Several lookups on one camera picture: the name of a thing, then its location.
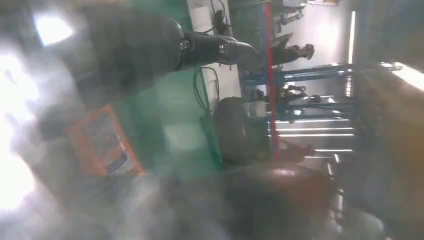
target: fluorescent light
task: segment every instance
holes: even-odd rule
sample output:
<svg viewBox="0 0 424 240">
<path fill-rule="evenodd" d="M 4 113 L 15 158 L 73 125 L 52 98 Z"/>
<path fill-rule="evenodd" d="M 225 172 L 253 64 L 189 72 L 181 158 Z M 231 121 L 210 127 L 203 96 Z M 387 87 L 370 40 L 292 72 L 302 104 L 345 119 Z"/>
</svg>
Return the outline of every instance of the fluorescent light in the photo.
<svg viewBox="0 0 424 240">
<path fill-rule="evenodd" d="M 354 134 L 280 134 L 280 137 L 353 137 Z"/>
<path fill-rule="evenodd" d="M 391 68 L 391 67 L 393 67 L 392 64 L 387 63 L 387 62 L 381 62 L 380 65 L 383 66 L 383 67 L 385 67 L 385 68 Z"/>
<path fill-rule="evenodd" d="M 346 97 L 352 96 L 351 91 L 352 91 L 352 78 L 347 78 L 346 92 L 345 92 Z"/>
<path fill-rule="evenodd" d="M 36 18 L 35 27 L 45 46 L 63 41 L 74 33 L 66 22 L 56 16 L 42 16 Z"/>
<path fill-rule="evenodd" d="M 330 159 L 329 156 L 305 156 L 307 159 Z"/>
<path fill-rule="evenodd" d="M 345 122 L 349 119 L 323 119 L 323 120 L 299 120 L 294 123 L 327 123 L 327 122 Z M 275 121 L 276 124 L 288 124 L 288 121 Z"/>
<path fill-rule="evenodd" d="M 352 130 L 353 127 L 320 127 L 320 128 L 282 128 L 277 131 L 295 132 L 295 131 L 326 131 L 326 130 Z"/>
<path fill-rule="evenodd" d="M 328 174 L 330 174 L 331 176 L 333 175 L 333 169 L 330 163 L 327 163 L 327 168 L 328 168 Z"/>
<path fill-rule="evenodd" d="M 403 79 L 408 84 L 418 88 L 419 90 L 424 91 L 424 74 L 418 70 L 413 69 L 412 67 L 396 62 L 395 66 L 401 67 L 401 70 L 393 71 L 392 73 L 399 78 Z"/>
<path fill-rule="evenodd" d="M 354 61 L 355 21 L 356 21 L 356 12 L 352 11 L 352 17 L 350 20 L 349 59 L 347 61 L 349 64 L 352 64 Z"/>
<path fill-rule="evenodd" d="M 315 149 L 315 152 L 353 152 L 352 149 Z"/>
</svg>

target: person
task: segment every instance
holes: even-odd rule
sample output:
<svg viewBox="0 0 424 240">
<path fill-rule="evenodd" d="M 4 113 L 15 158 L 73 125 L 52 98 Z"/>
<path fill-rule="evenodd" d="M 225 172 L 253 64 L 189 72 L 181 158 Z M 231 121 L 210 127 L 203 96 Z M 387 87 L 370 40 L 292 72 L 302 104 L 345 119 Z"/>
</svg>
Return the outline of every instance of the person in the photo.
<svg viewBox="0 0 424 240">
<path fill-rule="evenodd" d="M 305 93 L 305 86 L 295 86 L 289 85 L 288 88 L 280 87 L 277 89 L 277 94 L 275 96 L 276 104 L 288 104 L 289 102 L 307 97 L 308 95 Z M 266 103 L 270 103 L 270 96 L 263 96 L 262 101 Z"/>
<path fill-rule="evenodd" d="M 315 47 L 309 43 L 304 47 L 299 47 L 298 45 L 286 47 L 293 35 L 293 33 L 283 35 L 278 39 L 278 43 L 271 48 L 273 65 L 290 63 L 299 58 L 310 60 L 314 56 Z"/>
<path fill-rule="evenodd" d="M 304 161 L 307 156 L 315 156 L 315 150 L 311 145 L 300 146 L 289 141 L 279 138 L 279 142 L 285 144 L 286 148 L 280 149 L 280 158 L 283 161 L 299 164 Z"/>
</svg>

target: black cable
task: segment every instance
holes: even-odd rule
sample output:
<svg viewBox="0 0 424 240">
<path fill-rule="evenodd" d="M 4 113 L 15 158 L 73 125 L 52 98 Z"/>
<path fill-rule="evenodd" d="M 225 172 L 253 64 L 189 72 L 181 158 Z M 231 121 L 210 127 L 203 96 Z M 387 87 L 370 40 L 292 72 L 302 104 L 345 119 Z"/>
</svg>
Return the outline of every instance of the black cable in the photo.
<svg viewBox="0 0 424 240">
<path fill-rule="evenodd" d="M 224 3 L 223 3 L 223 1 L 221 1 L 221 0 L 218 0 L 220 3 L 221 3 L 221 5 L 222 5 L 222 22 L 224 22 L 224 20 L 226 19 L 226 10 L 225 10 L 225 5 L 224 5 Z M 216 17 L 216 15 L 217 15 L 217 13 L 215 12 L 215 7 L 214 7 L 214 0 L 210 0 L 210 5 L 212 6 L 212 11 L 213 11 L 213 19 L 215 19 Z M 206 33 L 209 33 L 210 31 L 212 31 L 212 30 L 214 30 L 215 29 L 215 23 L 212 25 L 213 27 L 211 28 L 211 29 L 208 29 L 208 30 L 206 30 L 206 31 L 202 31 L 202 33 L 203 34 L 206 34 Z"/>
<path fill-rule="evenodd" d="M 203 69 L 210 69 L 213 71 L 213 73 L 215 74 L 215 88 L 216 88 L 216 95 L 217 95 L 217 104 L 215 106 L 214 109 L 209 109 L 207 107 L 207 104 L 205 102 L 203 102 L 202 97 L 200 96 L 199 93 L 199 89 L 198 89 L 198 85 L 197 85 L 197 77 L 199 75 L 199 73 L 202 72 Z M 196 101 L 199 104 L 200 108 L 203 109 L 205 112 L 210 113 L 213 112 L 217 109 L 218 107 L 218 103 L 220 102 L 220 81 L 218 79 L 218 73 L 215 69 L 213 69 L 212 67 L 208 67 L 208 66 L 202 66 L 199 67 L 195 72 L 194 72 L 194 80 L 193 80 L 193 88 L 194 88 L 194 95 L 196 97 Z"/>
</svg>

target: machinery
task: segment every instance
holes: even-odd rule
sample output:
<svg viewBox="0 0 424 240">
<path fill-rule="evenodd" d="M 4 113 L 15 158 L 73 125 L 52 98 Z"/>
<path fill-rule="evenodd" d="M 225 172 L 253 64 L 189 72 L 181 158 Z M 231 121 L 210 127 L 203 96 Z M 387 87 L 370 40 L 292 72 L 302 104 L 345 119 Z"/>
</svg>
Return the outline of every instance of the machinery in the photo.
<svg viewBox="0 0 424 240">
<path fill-rule="evenodd" d="M 247 71 L 258 71 L 263 65 L 260 54 L 246 43 L 183 32 L 172 18 L 122 3 L 29 4 L 34 18 L 20 20 L 26 20 L 29 29 L 16 31 L 12 41 L 28 41 L 20 32 L 38 32 L 30 51 L 39 49 L 58 58 L 89 109 L 147 89 L 166 73 L 215 62 L 238 64 Z M 15 18 L 21 16 L 16 12 Z"/>
</svg>

